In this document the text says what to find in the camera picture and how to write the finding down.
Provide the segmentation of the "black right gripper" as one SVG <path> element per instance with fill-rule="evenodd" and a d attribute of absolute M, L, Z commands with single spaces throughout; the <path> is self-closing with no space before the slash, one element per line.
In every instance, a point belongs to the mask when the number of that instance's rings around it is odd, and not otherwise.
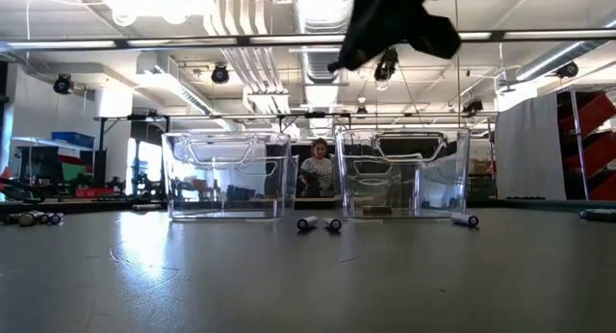
<path fill-rule="evenodd" d="M 345 37 L 338 59 L 327 65 L 330 73 L 355 70 L 401 39 L 429 56 L 449 60 L 462 40 L 447 17 L 431 15 L 424 7 L 428 0 L 353 0 L 349 36 Z"/>

